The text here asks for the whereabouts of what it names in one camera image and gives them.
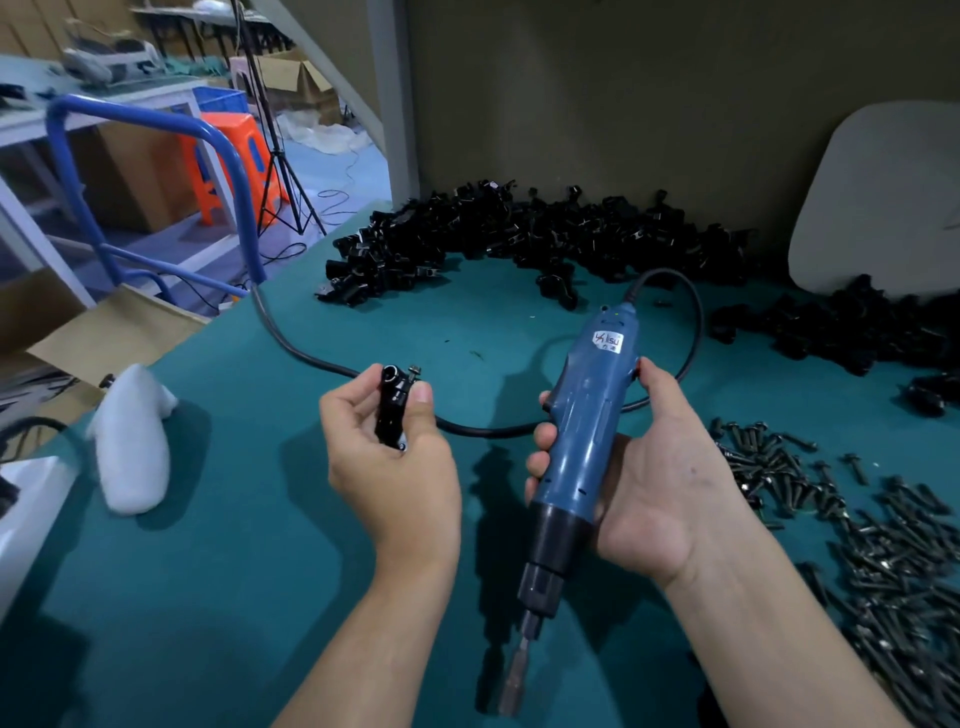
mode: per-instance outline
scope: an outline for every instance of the screwdriver label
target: screwdriver label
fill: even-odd
[[[604,352],[620,353],[623,346],[623,334],[615,331],[595,331],[593,346]]]

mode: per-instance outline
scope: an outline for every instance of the orange plastic stool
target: orange plastic stool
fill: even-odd
[[[247,179],[250,181],[253,211],[258,217],[260,205],[264,202],[263,190],[264,187],[267,187],[267,199],[264,207],[273,214],[264,215],[263,222],[265,225],[272,224],[275,215],[280,212],[282,202],[289,202],[289,199],[286,190],[280,184],[276,169],[273,166],[269,168],[266,166],[270,160],[270,151],[267,149],[263,133],[256,125],[253,116],[248,113],[213,111],[202,113],[201,118],[210,126],[222,132],[239,153],[240,161],[247,173]],[[190,182],[193,185],[194,194],[197,196],[201,218],[206,225],[212,225],[212,211],[222,205],[214,189],[213,180],[204,173],[205,170],[199,164],[197,139],[192,136],[181,136],[180,146],[187,169],[190,172]],[[228,181],[232,192],[233,180]]]

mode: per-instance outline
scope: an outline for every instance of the hand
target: hand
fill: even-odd
[[[320,399],[330,485],[356,513],[376,547],[377,563],[456,568],[462,503],[450,445],[437,429],[433,391],[410,390],[404,452],[373,434],[380,404],[379,364]]]
[[[729,508],[749,512],[749,507],[677,380],[643,358],[640,381],[650,393],[654,421],[643,437],[616,435],[596,506],[596,548],[608,561],[650,576],[665,589],[692,562],[698,543],[706,546],[701,536],[711,520]],[[547,394],[540,395],[541,403]],[[540,451],[527,458],[528,502],[556,439],[550,423],[534,432]]]

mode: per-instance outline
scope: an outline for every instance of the left hand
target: left hand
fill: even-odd
[[[403,431],[407,450],[373,434],[380,372],[366,372],[320,400],[330,485],[356,513],[376,547],[378,565],[453,565],[460,553],[462,501],[450,445],[437,429],[433,391],[410,390]]]

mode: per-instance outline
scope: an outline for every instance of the gray wall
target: gray wall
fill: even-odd
[[[379,115],[366,0],[283,0],[283,5]]]
[[[829,135],[960,99],[951,0],[408,0],[424,192],[517,178],[788,239]],[[317,13],[317,22],[322,23]]]

